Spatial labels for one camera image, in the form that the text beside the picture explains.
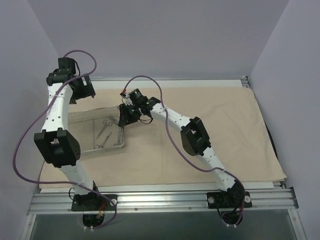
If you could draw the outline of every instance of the metal tray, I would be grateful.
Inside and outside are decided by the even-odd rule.
[[[79,142],[82,157],[125,147],[119,118],[118,106],[68,114],[68,131]]]

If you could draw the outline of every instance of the gray wall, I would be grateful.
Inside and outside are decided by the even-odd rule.
[[[0,239],[20,237],[37,186],[12,170],[12,154],[22,131],[48,104],[46,77],[58,54],[26,0],[0,3]],[[18,168],[38,179],[43,160],[33,142],[37,124],[23,142]]]
[[[290,0],[250,76],[310,240],[320,234],[319,10]]]
[[[239,79],[288,0],[28,0],[59,55],[84,49],[93,76]],[[77,57],[81,69],[92,68]]]

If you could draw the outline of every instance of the scissors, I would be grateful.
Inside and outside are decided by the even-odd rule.
[[[95,139],[98,139],[101,136],[101,134],[104,132],[104,130],[106,130],[106,128],[108,126],[112,126],[113,123],[112,123],[112,121],[108,122],[107,119],[105,119],[105,120],[102,121],[102,124],[104,126],[102,127],[101,131],[98,133],[98,135],[96,136]]]
[[[105,144],[108,140],[108,138],[110,137],[110,135],[112,134],[112,132],[109,133],[108,136],[106,136],[105,140],[103,141],[103,143],[101,145],[94,145],[94,149],[103,149],[105,147]]]

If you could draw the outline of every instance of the silver screw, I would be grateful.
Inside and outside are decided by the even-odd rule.
[[[214,202],[215,202],[214,197],[213,197],[213,196],[210,196],[210,197],[208,198],[208,203],[213,204]]]
[[[111,199],[111,202],[113,202],[113,204],[114,204],[114,205],[116,205],[116,204],[117,204],[117,200],[116,200],[116,199],[114,199],[114,198],[112,198],[112,199]]]
[[[244,197],[244,201],[245,201],[246,203],[250,203],[250,202],[251,202],[251,197],[245,196],[245,197]]]

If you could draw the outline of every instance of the black mounting plate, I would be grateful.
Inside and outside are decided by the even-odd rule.
[[[245,196],[250,197],[250,193],[249,192],[245,192]],[[214,198],[214,202],[210,203],[209,202],[209,198],[213,197]],[[209,209],[217,209],[217,207],[219,209],[234,209],[239,205],[239,201],[234,201],[226,192],[208,192],[206,194],[206,200],[207,200],[207,204],[208,204],[208,208]],[[252,208],[252,202],[250,200],[250,202],[244,202],[244,208]]]
[[[104,196],[108,197],[109,199],[115,199],[118,202],[118,195],[116,194],[103,194]],[[79,204],[77,201],[72,202],[71,211],[72,212],[86,212],[86,211],[99,211],[101,207],[101,203],[92,201],[86,202],[85,204]],[[114,211],[116,210],[117,205],[111,206],[109,201],[106,201],[104,211]]]

